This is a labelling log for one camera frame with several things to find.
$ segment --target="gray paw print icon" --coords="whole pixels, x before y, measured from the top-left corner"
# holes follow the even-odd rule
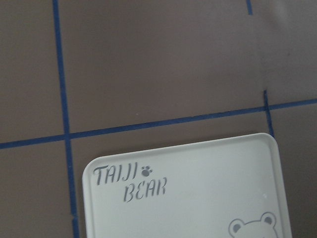
[[[142,167],[142,175],[143,175],[144,177],[149,176],[152,171],[153,171],[153,170],[150,170],[150,166],[144,166],[144,167]]]

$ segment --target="bear drawing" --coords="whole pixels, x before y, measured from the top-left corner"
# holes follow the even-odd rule
[[[278,238],[275,223],[274,214],[266,212],[258,221],[244,223],[240,219],[233,220],[229,225],[229,233],[233,238]]]

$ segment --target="white rectangular lid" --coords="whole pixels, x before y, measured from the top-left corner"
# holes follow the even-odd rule
[[[291,238],[265,133],[99,157],[83,192],[87,238]]]

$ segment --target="white tray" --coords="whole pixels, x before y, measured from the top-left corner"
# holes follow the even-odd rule
[[[83,191],[88,238],[291,238],[265,133],[99,157]]]

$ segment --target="blue grout line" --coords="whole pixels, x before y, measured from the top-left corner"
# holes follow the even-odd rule
[[[251,0],[246,0],[246,2],[247,2],[248,14],[253,15]]]
[[[88,136],[104,135],[104,134],[118,133],[123,131],[145,129],[145,128],[185,123],[185,122],[198,121],[198,120],[223,118],[223,117],[237,116],[237,115],[243,115],[243,114],[249,114],[249,113],[263,112],[263,111],[264,111],[264,107],[258,107],[258,108],[240,109],[240,110],[234,110],[234,111],[228,111],[228,112],[222,112],[222,113],[199,115],[194,117],[168,119],[168,120],[147,122],[147,123],[134,124],[134,125],[125,125],[125,126],[118,126],[118,127],[98,129],[98,130],[75,132],[70,134],[70,138],[75,139],[75,138],[82,138],[82,137],[88,137]]]
[[[68,108],[67,108],[67,95],[66,95],[64,65],[63,65],[63,53],[62,53],[62,44],[61,44],[61,35],[60,35],[58,0],[53,0],[53,14],[54,14],[54,25],[55,25],[59,85],[60,85],[60,98],[61,98],[62,113],[63,113],[63,126],[64,126],[64,136],[65,136],[70,209],[71,209],[71,214],[73,215],[73,220],[72,220],[73,235],[74,235],[74,238],[79,238],[78,215],[77,215],[77,205],[76,205],[76,190],[75,190],[71,141],[69,136],[69,117],[68,117]]]
[[[42,143],[61,141],[64,139],[65,139],[64,135],[53,135],[53,136],[47,136],[47,137],[41,137],[41,138],[35,138],[35,139],[18,140],[18,141],[1,143],[0,149],[14,148],[14,147],[20,147],[20,146],[27,146],[27,145],[37,145]]]
[[[271,113],[269,111],[269,105],[268,105],[268,98],[267,98],[267,91],[264,91],[264,108],[265,108],[265,114],[266,114],[266,121],[269,129],[269,133],[271,136],[274,137],[274,130],[272,125],[272,118]]]
[[[268,108],[270,110],[277,110],[277,109],[292,108],[292,107],[305,106],[305,105],[311,105],[311,104],[317,104],[317,99],[275,104],[275,105],[268,106]],[[98,130],[75,132],[75,133],[70,133],[69,137],[70,139],[75,139],[75,138],[81,138],[81,137],[110,134],[110,133],[116,133],[116,132],[151,128],[156,126],[171,125],[171,124],[185,123],[185,122],[205,120],[205,119],[238,116],[238,115],[247,114],[247,113],[256,113],[256,112],[264,112],[264,111],[265,111],[265,107],[240,109],[240,110],[228,111],[223,113],[206,114],[206,115],[200,115],[200,116],[194,116],[194,117],[161,120],[161,121],[154,121],[154,122],[141,123],[141,124],[135,124],[135,125],[126,125],[126,126],[98,129]],[[36,144],[42,144],[42,143],[48,143],[48,142],[54,142],[54,141],[61,141],[64,139],[65,139],[64,135],[54,135],[54,136],[41,137],[41,138],[35,138],[35,139],[5,142],[5,143],[0,143],[0,149],[20,147],[20,146],[26,146],[26,145],[36,145]]]

